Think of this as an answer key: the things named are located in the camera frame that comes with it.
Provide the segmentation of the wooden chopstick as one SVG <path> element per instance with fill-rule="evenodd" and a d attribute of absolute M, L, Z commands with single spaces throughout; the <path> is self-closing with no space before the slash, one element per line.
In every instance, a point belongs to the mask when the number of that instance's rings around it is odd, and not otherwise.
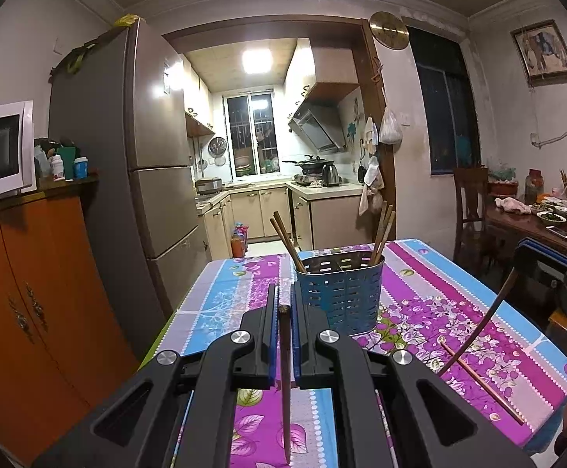
<path fill-rule="evenodd" d="M 282 243 L 284 244 L 285 249 L 287 250 L 289 256 L 292 258 L 297 273 L 304 274 L 306 272 L 304 264 L 303 262 L 301 262 L 299 256 L 297 255 L 297 251 L 292 245 L 291 240 L 289 239 L 287 233 L 285 232 L 285 229 L 281 229 L 279 224 L 277 223 L 277 220 L 274 218 L 270 218 L 270 223 L 275 229 L 276 234 L 278 235 L 280 241 L 282 241 Z"/>
<path fill-rule="evenodd" d="M 384 246 L 387 243 L 389 233 L 392 230 L 392 225 L 393 225 L 394 220 L 395 220 L 395 209 L 392 206 L 392 207 L 389 208 L 389 213 L 388 213 L 386 223 L 385 223 L 385 230 L 384 230 L 383 238 L 382 238 L 380 245 L 379 245 L 379 251 L 377 252 L 377 258 L 374 261 L 374 263 L 376 265 L 379 263 L 379 261 L 381 259 L 381 255 L 382 255 Z"/>
<path fill-rule="evenodd" d="M 374 239 L 374 248 L 372 249 L 372 254 L 371 254 L 371 257 L 370 257 L 370 262 L 369 262 L 370 265 L 376 265 L 374 263 L 374 261 L 377 258 L 377 252 L 379 251 L 379 245 L 380 245 L 380 242 L 383 238 L 383 234 L 384 234 L 384 230 L 385 230 L 385 223 L 386 223 L 386 219 L 387 219 L 390 207 L 392 207 L 392 206 L 390 206 L 387 203 L 387 201 L 384 200 L 383 205 L 382 205 L 379 225 L 377 225 L 376 238 Z"/>
<path fill-rule="evenodd" d="M 448 369 L 459 360 L 460 356 L 470 347 L 470 345 L 476 340 L 476 338 L 484 330 L 487 324 L 492 320 L 493 316 L 496 313 L 496 310 L 498 310 L 502 302 L 507 299 L 510 290 L 514 287 L 518 275 L 519 272 L 515 267 L 513 267 L 510 271 L 509 276 L 507 277 L 507 280 L 502 285 L 498 295 L 493 301 L 491 307 L 487 309 L 487 313 L 484 314 L 484 317 L 482 317 L 480 322 L 478 322 L 469 337 L 466 338 L 464 343 L 462 343 L 462 346 L 459 347 L 459 349 L 452 356 L 450 356 L 450 359 L 447 361 L 447 363 L 439 370 L 439 376 L 442 376 L 444 373 L 446 373 Z"/>
<path fill-rule="evenodd" d="M 479 386 L 481 386 L 481 388 L 487 392 L 487 394 L 490 394 L 493 397 L 494 401 L 496 401 L 503 410 L 505 410 L 509 415 L 512 416 L 512 419 L 516 420 L 520 425 L 524 425 L 526 423 L 524 417 L 522 417 L 517 411 L 515 411 L 505 401 L 505 399 L 500 394 L 498 394 L 490 385 L 488 385 L 484 381 L 484 379 L 482 379 L 465 361 L 463 361 L 461 358 L 456 358 L 455 363 L 457 363 L 457 365 L 460 365 L 460 367 L 463 368 L 463 370 L 465 370 L 465 372 L 468 373 L 469 376 L 472 377 L 472 379 L 474 379 L 475 383 L 478 383 Z"/>
<path fill-rule="evenodd" d="M 288 234 L 287 228 L 285 228 L 285 224 L 284 224 L 284 222 L 282 222 L 282 216 L 280 215 L 280 213 L 278 213 L 278 211 L 275 211 L 275 213 L 273 213 L 272 218 L 277 220 L 277 223 L 279 224 L 281 229 L 285 229 L 285 232 L 287 233 L 289 239 L 291 240 L 292 245 L 294 246 L 292 239 L 290 238 L 290 236 Z"/>
<path fill-rule="evenodd" d="M 282 444 L 285 461 L 291 461 L 291 309 L 278 307 L 280 389 L 282 389 Z"/>

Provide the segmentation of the kitchen counter cabinets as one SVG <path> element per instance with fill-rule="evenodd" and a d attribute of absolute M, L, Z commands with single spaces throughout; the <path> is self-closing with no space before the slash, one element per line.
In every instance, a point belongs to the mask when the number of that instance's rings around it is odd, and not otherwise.
<path fill-rule="evenodd" d="M 352 183 L 306 187 L 266 182 L 205 195 L 197 199 L 197 210 L 214 260 L 233 256 L 232 237 L 239 225 L 250 242 L 275 240 L 269 222 L 274 213 L 299 249 L 344 248 L 374 241 L 377 217 L 369 211 L 359 214 L 362 192 Z"/>

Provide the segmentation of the dark wooden dining table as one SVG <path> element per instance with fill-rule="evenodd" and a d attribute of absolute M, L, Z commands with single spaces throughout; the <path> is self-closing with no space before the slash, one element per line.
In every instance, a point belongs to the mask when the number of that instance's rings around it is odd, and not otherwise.
<path fill-rule="evenodd" d="M 505 241 L 509 249 L 517 246 L 520 240 L 531 238 L 567 254 L 567 239 L 553 234 L 533 214 L 506 213 L 494 204 L 490 204 L 485 210 L 485 221 L 489 234 L 493 234 L 498 240 Z M 563 224 L 561 230 L 567 232 L 567 224 Z"/>

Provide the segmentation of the wooden chair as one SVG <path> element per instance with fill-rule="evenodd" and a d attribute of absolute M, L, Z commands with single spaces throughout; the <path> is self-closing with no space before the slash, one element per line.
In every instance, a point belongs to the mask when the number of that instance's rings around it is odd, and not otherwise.
<path fill-rule="evenodd" d="M 453 173 L 456 234 L 453 261 L 479 271 L 487 249 L 487 179 L 485 167 L 459 167 Z"/>

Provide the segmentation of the blue perforated utensil holder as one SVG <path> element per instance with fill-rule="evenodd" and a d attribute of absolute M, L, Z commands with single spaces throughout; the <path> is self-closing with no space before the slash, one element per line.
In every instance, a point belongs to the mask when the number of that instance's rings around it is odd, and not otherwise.
<path fill-rule="evenodd" d="M 330 253 L 301 261 L 299 296 L 326 316 L 331 330 L 345 335 L 371 331 L 377 323 L 383 257 L 369 250 Z"/>

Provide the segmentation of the orange bottle on floor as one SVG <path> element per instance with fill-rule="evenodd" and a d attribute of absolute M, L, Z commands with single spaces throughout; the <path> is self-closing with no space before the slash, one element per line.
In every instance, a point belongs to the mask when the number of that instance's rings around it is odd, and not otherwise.
<path fill-rule="evenodd" d="M 233 230 L 232 238 L 230 238 L 230 249 L 234 258 L 243 258 L 248 248 L 248 227 L 237 224 Z"/>

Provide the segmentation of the framed elephant picture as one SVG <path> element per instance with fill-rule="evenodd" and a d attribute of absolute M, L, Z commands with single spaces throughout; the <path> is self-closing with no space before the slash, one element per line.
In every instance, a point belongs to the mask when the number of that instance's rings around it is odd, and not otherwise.
<path fill-rule="evenodd" d="M 511 32 L 530 87 L 567 83 L 567 46 L 553 19 Z"/>

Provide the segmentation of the white plastic bag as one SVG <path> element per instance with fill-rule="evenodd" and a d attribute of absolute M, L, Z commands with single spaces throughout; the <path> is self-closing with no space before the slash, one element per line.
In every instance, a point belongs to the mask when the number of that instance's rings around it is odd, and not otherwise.
<path fill-rule="evenodd" d="M 387 146 L 399 146 L 403 140 L 403 133 L 395 113 L 385 108 L 379 131 L 379 143 Z"/>

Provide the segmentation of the electric kettle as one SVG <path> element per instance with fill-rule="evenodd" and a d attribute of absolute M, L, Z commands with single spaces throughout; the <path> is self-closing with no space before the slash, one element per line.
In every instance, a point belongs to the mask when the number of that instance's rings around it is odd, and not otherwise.
<path fill-rule="evenodd" d="M 342 183 L 337 166 L 333 162 L 327 163 L 322 169 L 322 182 L 327 187 L 340 186 L 340 183 Z"/>

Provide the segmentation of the black wok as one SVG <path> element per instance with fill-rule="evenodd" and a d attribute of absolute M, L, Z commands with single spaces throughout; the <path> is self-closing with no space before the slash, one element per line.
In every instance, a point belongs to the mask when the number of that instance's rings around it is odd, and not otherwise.
<path fill-rule="evenodd" d="M 326 166 L 333 164 L 332 161 L 313 155 L 307 155 L 305 160 L 284 160 L 283 162 L 299 167 L 303 174 L 321 174 Z"/>

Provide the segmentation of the white pill bottle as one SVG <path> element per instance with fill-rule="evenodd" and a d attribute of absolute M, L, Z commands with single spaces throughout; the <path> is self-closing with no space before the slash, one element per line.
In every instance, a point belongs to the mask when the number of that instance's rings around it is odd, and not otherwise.
<path fill-rule="evenodd" d="M 65 180 L 65 165 L 62 157 L 59 154 L 55 154 L 50 157 L 50 165 L 53 181 L 58 182 Z"/>

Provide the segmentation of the range hood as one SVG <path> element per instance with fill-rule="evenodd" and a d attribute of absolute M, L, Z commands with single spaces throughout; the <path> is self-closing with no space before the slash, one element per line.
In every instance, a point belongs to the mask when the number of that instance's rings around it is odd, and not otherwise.
<path fill-rule="evenodd" d="M 289 126 L 303 133 L 316 151 L 340 152 L 347 147 L 337 107 L 302 104 L 291 116 Z"/>

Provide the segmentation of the white microwave oven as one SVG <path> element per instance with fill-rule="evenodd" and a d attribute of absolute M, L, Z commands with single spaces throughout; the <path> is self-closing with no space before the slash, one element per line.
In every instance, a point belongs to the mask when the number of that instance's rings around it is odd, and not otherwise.
<path fill-rule="evenodd" d="M 0 105 L 0 198 L 37 188 L 32 100 Z"/>

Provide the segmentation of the grey refrigerator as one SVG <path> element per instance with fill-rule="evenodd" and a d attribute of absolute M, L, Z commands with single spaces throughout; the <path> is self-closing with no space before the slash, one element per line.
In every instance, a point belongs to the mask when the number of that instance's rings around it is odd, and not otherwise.
<path fill-rule="evenodd" d="M 181 61 L 142 18 L 50 74 L 49 135 L 99 175 L 87 229 L 115 317 L 144 357 L 208 261 L 195 201 Z"/>

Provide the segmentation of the ceiling light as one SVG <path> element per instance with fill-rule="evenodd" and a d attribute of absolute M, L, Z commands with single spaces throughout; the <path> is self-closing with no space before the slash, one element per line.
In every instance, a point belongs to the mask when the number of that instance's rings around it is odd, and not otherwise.
<path fill-rule="evenodd" d="M 242 52 L 241 63 L 246 75 L 262 75 L 272 71 L 273 54 L 268 48 L 247 49 Z"/>

